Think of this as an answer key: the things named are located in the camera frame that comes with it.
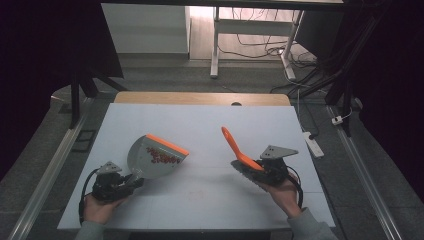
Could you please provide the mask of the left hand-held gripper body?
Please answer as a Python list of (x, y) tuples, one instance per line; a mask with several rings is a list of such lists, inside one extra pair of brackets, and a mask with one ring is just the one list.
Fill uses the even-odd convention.
[(127, 185), (131, 177), (119, 174), (121, 168), (109, 161), (96, 172), (96, 180), (92, 187), (92, 195), (102, 202), (115, 202), (133, 194), (134, 188)]

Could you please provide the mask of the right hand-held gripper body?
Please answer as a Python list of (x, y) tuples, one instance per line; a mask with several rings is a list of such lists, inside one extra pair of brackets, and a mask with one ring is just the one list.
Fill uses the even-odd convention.
[(274, 169), (272, 172), (264, 172), (265, 176), (268, 176), (272, 179), (273, 185), (279, 185), (282, 183), (287, 176), (288, 173), (288, 166), (284, 161), (285, 157), (292, 156), (298, 154), (297, 150), (289, 149), (289, 148), (283, 148), (279, 146), (274, 145), (268, 145), (266, 149), (263, 151), (263, 153), (260, 155), (259, 164), (262, 166), (262, 160), (263, 159), (272, 159)]

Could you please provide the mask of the grey dustpan with orange edge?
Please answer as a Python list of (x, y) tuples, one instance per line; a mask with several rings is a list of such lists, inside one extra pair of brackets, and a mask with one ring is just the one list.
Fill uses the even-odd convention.
[(132, 180), (156, 179), (173, 172), (189, 151), (153, 134), (146, 134), (131, 146), (127, 164)]

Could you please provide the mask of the orange brush with grey bristles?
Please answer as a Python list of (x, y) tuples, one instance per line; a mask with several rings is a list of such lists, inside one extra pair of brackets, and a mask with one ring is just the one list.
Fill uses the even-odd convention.
[(236, 159), (231, 162), (231, 166), (245, 178), (256, 184), (262, 190), (266, 191), (266, 189), (255, 179), (255, 175), (258, 173), (264, 173), (265, 169), (239, 149), (236, 141), (226, 127), (222, 127), (221, 131), (236, 157)]

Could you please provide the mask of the pile of red beans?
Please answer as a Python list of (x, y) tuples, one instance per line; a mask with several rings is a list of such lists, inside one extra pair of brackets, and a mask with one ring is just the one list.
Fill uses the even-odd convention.
[(180, 158), (177, 158), (176, 156), (173, 156), (173, 155), (167, 155), (165, 152), (160, 151), (156, 148), (148, 147), (147, 152), (151, 155), (152, 157), (151, 162), (154, 164), (157, 164), (157, 163), (179, 164), (182, 162)]

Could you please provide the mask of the person's right hand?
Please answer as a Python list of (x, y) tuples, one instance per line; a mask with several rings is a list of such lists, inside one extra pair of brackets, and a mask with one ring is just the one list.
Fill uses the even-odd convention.
[(263, 184), (262, 187), (289, 218), (298, 217), (302, 213), (297, 204), (297, 189), (289, 180), (285, 180), (279, 186)]

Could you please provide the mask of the person's left hand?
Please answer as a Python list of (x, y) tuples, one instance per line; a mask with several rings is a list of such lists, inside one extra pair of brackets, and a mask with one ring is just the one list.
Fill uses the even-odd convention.
[(126, 198), (103, 203), (89, 194), (84, 198), (83, 218), (85, 221), (105, 225), (111, 219), (114, 210), (125, 201)]

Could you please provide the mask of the white power strip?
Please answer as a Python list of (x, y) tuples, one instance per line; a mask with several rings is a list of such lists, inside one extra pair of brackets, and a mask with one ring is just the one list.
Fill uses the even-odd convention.
[(320, 146), (318, 145), (316, 140), (311, 138), (312, 134), (310, 132), (304, 132), (303, 136), (304, 136), (305, 142), (306, 142), (310, 152), (312, 153), (312, 155), (315, 158), (323, 157), (324, 152), (322, 151), (322, 149), (320, 148)]

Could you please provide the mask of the black tripod stand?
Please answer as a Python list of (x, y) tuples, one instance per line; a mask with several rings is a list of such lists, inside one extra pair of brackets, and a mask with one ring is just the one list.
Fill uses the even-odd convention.
[(115, 82), (110, 77), (94, 68), (86, 68), (84, 70), (76, 71), (71, 77), (71, 123), (69, 128), (74, 129), (80, 120), (80, 90), (88, 98), (95, 98), (99, 90), (94, 83), (94, 78), (99, 79), (101, 82), (112, 87), (118, 92), (127, 91), (127, 88)]

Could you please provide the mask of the wooden table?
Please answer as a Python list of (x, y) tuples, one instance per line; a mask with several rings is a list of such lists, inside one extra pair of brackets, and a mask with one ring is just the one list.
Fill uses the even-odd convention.
[(242, 106), (289, 106), (284, 94), (257, 93), (196, 93), (196, 92), (119, 92), (115, 103), (174, 104), (174, 105), (224, 105), (239, 103)]

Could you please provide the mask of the black metal stand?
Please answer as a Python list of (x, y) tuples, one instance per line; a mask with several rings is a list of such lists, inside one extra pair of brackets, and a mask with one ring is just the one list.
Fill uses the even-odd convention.
[(352, 114), (353, 67), (358, 62), (361, 51), (381, 18), (381, 8), (384, 6), (385, 1), (360, 0), (355, 5), (356, 12), (359, 15), (363, 15), (363, 23), (360, 27), (357, 27), (355, 36), (351, 38), (352, 42), (347, 44), (348, 55), (341, 68), (332, 75), (332, 87), (325, 97), (328, 105), (336, 105), (340, 99), (343, 100), (339, 127), (347, 137), (351, 136), (349, 117)]

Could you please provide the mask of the dark curtain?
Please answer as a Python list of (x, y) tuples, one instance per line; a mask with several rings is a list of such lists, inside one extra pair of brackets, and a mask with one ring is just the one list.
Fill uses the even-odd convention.
[(123, 75), (102, 0), (0, 0), (0, 180), (77, 75)]
[(392, 0), (354, 69), (360, 119), (424, 202), (424, 0)]

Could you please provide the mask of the white cabinet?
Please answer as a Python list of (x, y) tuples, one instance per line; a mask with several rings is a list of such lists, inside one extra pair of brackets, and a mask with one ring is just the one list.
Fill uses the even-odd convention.
[(187, 6), (103, 3), (118, 53), (187, 54), (190, 8)]

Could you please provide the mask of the black floor frame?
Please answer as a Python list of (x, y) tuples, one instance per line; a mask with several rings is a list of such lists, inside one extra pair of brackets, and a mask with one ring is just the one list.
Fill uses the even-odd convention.
[(96, 138), (96, 130), (81, 130), (73, 144), (72, 152), (87, 153), (91, 150)]

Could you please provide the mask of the aluminium rail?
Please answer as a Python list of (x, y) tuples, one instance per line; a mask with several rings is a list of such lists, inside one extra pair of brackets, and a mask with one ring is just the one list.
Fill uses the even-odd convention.
[(31, 231), (38, 214), (40, 213), (57, 177), (60, 173), (71, 148), (85, 123), (89, 110), (94, 102), (93, 98), (85, 98), (81, 104), (80, 119), (73, 129), (68, 129), (60, 145), (49, 162), (38, 185), (33, 191), (29, 201), (17, 220), (7, 240), (26, 240)]
[(367, 198), (375, 211), (380, 225), (388, 240), (404, 240), (387, 204), (378, 191), (369, 171), (366, 167), (354, 140), (346, 134), (341, 125), (334, 125), (341, 142), (352, 162), (353, 168), (361, 182)]

